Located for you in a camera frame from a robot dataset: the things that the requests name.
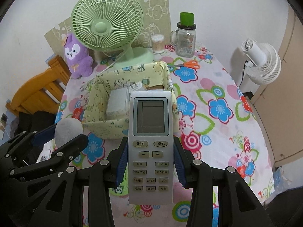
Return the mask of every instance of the remote control display screen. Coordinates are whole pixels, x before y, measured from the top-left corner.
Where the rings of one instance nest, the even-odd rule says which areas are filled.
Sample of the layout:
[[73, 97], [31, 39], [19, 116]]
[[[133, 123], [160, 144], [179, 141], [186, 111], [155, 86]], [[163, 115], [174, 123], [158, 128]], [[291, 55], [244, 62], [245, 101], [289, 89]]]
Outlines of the remote control display screen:
[[164, 133], [164, 102], [138, 101], [137, 133]]

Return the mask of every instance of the green cup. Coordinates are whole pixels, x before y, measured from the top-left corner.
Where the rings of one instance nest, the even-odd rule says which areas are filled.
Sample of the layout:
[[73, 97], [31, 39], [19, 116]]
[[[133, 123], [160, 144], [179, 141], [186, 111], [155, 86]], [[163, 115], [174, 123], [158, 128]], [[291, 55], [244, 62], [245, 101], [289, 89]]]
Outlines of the green cup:
[[180, 22], [183, 26], [193, 26], [194, 25], [194, 13], [181, 12]]

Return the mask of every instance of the fan grille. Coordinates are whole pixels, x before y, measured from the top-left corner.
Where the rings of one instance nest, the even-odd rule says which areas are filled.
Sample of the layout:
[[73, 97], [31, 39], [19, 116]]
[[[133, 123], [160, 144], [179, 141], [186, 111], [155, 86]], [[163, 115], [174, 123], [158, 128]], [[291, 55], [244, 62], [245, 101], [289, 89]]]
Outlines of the fan grille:
[[244, 52], [248, 52], [252, 49], [252, 46], [254, 45], [254, 42], [251, 39], [247, 39], [242, 43], [242, 50]]
[[273, 82], [281, 71], [281, 60], [270, 44], [257, 44], [266, 54], [266, 62], [263, 66], [250, 67], [247, 70], [249, 78], [256, 84], [269, 84]]
[[97, 51], [117, 51], [133, 43], [142, 26], [143, 12], [137, 0], [80, 0], [72, 11], [75, 36]]

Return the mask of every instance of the power cord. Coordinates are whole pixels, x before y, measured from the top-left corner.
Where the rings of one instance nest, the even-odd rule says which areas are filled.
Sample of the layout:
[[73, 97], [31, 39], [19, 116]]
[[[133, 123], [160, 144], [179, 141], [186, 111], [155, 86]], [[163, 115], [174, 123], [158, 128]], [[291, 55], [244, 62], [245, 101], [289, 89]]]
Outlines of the power cord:
[[11, 139], [11, 137], [9, 136], [9, 133], [7, 132], [7, 130], [5, 129], [5, 127], [2, 125], [4, 131], [7, 133], [7, 136], [9, 137], [9, 139]]
[[246, 63], [248, 63], [248, 60], [246, 60], [245, 62], [244, 62], [244, 66], [243, 66], [243, 74], [242, 74], [242, 80], [241, 80], [241, 83], [238, 85], [239, 87], [240, 87], [240, 85], [242, 84], [242, 82], [243, 82], [243, 78], [244, 78], [244, 71], [245, 71], [245, 64]]

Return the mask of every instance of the blue gripper pad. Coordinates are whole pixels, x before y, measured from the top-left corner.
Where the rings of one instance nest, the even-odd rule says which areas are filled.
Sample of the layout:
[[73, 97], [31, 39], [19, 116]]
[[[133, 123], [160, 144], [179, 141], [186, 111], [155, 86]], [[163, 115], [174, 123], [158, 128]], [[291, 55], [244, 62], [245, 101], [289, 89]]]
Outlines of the blue gripper pad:
[[181, 155], [178, 151], [175, 142], [174, 142], [174, 164], [177, 171], [179, 182], [182, 184], [182, 187], [185, 187], [186, 184], [185, 167], [183, 165]]
[[38, 133], [36, 133], [33, 137], [33, 139], [31, 140], [31, 144], [34, 147], [39, 147], [41, 146], [43, 148], [43, 145], [45, 143], [47, 143], [48, 141], [54, 139], [55, 137], [55, 129], [56, 129], [56, 125], [54, 124]]
[[123, 181], [125, 169], [128, 161], [128, 143], [125, 145], [117, 167], [116, 185], [119, 186]]

